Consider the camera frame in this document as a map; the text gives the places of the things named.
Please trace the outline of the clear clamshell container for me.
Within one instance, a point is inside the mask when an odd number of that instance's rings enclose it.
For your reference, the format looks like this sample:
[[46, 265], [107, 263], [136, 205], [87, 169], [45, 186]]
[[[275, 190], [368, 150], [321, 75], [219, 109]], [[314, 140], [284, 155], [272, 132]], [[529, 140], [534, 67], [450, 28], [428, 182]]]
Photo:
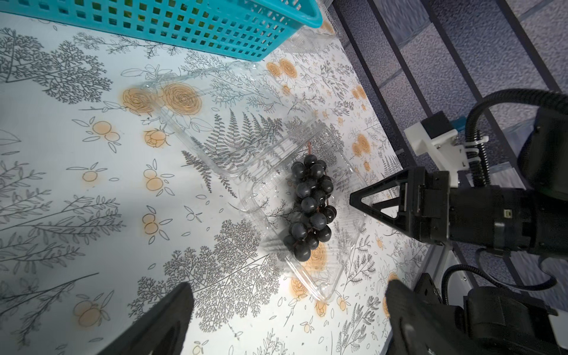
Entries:
[[[286, 90], [263, 65], [239, 61], [157, 70], [141, 88], [143, 102], [183, 144], [186, 162], [205, 180], [219, 178], [259, 224], [260, 251], [314, 298], [329, 300], [364, 224], [349, 205], [363, 181], [307, 95]], [[318, 212], [337, 216], [330, 241], [300, 261], [284, 240], [292, 224], [309, 221], [298, 193], [305, 188]]]

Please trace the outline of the black grape bunch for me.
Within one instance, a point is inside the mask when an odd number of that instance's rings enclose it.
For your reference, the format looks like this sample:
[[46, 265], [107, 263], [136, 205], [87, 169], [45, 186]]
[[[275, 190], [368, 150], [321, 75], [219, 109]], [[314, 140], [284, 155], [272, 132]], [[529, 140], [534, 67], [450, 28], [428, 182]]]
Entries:
[[329, 203], [334, 182], [327, 170], [327, 163], [313, 154], [291, 165], [296, 200], [283, 242], [300, 263], [315, 259], [315, 251], [332, 237], [331, 223], [338, 212]]

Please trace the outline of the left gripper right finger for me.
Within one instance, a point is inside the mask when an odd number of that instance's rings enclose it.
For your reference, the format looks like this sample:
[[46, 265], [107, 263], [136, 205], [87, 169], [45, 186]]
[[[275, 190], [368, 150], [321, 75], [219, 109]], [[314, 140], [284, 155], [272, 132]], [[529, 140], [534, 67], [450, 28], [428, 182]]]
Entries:
[[464, 309], [427, 303], [400, 280], [385, 293], [392, 341], [388, 354], [486, 354], [467, 335]]

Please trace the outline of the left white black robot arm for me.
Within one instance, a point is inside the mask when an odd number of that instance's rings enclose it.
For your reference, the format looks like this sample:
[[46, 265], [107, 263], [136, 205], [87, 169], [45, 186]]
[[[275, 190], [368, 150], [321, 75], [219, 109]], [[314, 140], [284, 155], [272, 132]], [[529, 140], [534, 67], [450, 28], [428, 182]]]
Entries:
[[[412, 291], [389, 282], [386, 303], [393, 332], [390, 354], [566, 354], [541, 300], [504, 288], [478, 287], [462, 306], [434, 299], [423, 274]], [[181, 283], [102, 350], [103, 354], [180, 354], [194, 297]]]

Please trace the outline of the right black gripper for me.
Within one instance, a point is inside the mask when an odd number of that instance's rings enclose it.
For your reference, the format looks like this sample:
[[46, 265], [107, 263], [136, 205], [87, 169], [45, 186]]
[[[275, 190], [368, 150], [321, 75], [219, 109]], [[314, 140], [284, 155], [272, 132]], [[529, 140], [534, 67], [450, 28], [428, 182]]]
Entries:
[[[408, 209], [417, 197], [417, 216]], [[492, 251], [567, 256], [567, 202], [533, 190], [500, 186], [453, 188], [448, 172], [421, 167], [397, 172], [352, 192], [350, 206], [423, 243], [457, 241]]]

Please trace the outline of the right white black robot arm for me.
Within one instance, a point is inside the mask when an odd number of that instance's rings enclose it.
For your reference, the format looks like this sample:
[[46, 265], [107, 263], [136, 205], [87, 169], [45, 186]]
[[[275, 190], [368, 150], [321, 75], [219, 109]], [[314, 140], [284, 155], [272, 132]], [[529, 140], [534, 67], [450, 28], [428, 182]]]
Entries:
[[567, 257], [567, 116], [539, 109], [519, 154], [528, 190], [453, 188], [449, 172], [402, 170], [353, 192], [350, 205], [422, 243]]

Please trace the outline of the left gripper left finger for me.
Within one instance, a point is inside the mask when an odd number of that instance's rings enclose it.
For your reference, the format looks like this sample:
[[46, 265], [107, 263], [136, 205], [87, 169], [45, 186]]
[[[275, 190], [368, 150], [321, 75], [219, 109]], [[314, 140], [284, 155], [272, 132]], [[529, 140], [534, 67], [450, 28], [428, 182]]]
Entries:
[[101, 354], [180, 354], [195, 300], [191, 285], [180, 283]]

